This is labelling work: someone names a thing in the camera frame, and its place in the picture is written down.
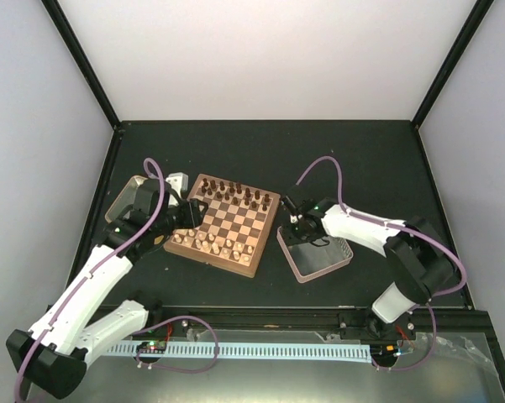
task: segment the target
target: wall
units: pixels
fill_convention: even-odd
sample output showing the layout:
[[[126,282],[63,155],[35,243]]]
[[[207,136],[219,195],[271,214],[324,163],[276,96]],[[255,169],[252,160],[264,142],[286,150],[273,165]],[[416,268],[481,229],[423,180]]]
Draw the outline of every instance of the wall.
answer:
[[[111,128],[39,1],[0,1],[0,402],[5,348],[66,283]]]
[[[505,0],[495,2],[422,128],[469,271],[505,354]]]
[[[116,113],[411,119],[475,0],[60,0]]]

